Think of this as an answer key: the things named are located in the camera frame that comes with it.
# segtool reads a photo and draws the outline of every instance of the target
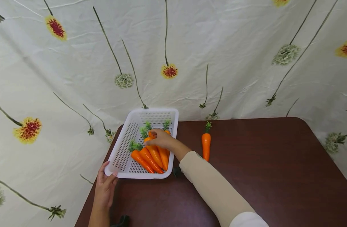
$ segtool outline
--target person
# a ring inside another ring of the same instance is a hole
[[[187,179],[216,215],[221,227],[268,227],[249,203],[231,186],[210,163],[185,144],[161,129],[152,129],[156,137],[144,145],[157,145],[174,153]],[[89,227],[109,227],[109,208],[112,205],[116,174],[104,174],[105,162],[100,168]]]

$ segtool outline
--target basket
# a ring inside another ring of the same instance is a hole
[[[109,156],[109,165],[105,167],[105,174],[109,176],[118,171],[118,178],[132,179],[164,179],[168,177],[173,170],[174,154],[172,152],[170,152],[167,171],[163,174],[152,174],[133,160],[129,151],[129,144],[132,139],[136,143],[143,144],[139,128],[144,126],[146,121],[150,122],[152,128],[162,129],[166,120],[171,120],[168,130],[171,132],[171,136],[176,138],[179,121],[178,110],[174,108],[149,108],[131,111]]]

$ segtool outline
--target floral backdrop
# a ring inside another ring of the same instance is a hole
[[[347,178],[347,0],[0,0],[0,226],[73,226],[151,107],[299,117]]]

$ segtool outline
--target hand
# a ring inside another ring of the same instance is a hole
[[[156,138],[146,141],[144,143],[145,146],[156,145],[164,149],[172,150],[175,144],[179,143],[178,140],[173,138],[171,135],[169,135],[162,129],[152,129],[150,130],[150,133]]]
[[[109,210],[113,203],[114,188],[117,184],[118,178],[116,178],[116,173],[110,176],[104,174],[104,168],[108,164],[109,161],[105,162],[98,172],[93,210]]]

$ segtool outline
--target wooden table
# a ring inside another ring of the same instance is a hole
[[[202,154],[204,125],[179,122],[177,139]],[[303,120],[217,120],[211,136],[210,163],[270,227],[347,226],[347,181]],[[75,227],[88,226],[94,188]],[[111,222],[121,215],[129,215],[133,227],[219,226],[185,176],[120,179]]]

